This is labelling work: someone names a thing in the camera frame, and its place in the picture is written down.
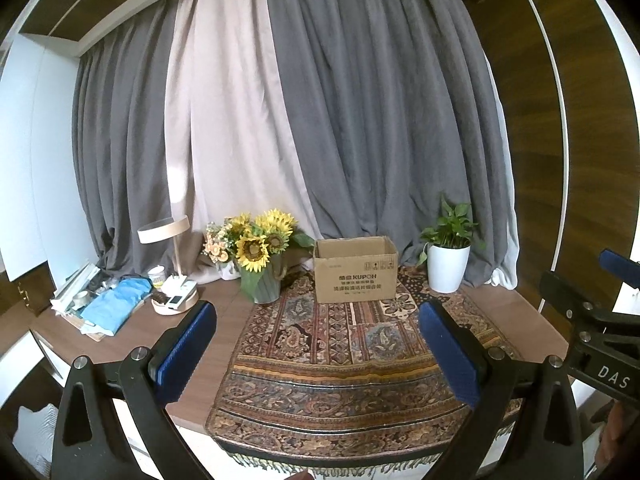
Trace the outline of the person's hand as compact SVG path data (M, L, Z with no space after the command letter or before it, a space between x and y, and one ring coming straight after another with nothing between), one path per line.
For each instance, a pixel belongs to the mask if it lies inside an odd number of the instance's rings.
M594 459L599 470L608 466L618 454L620 439L628 432L638 416L639 411L636 408L620 401L614 402L601 432L599 447Z

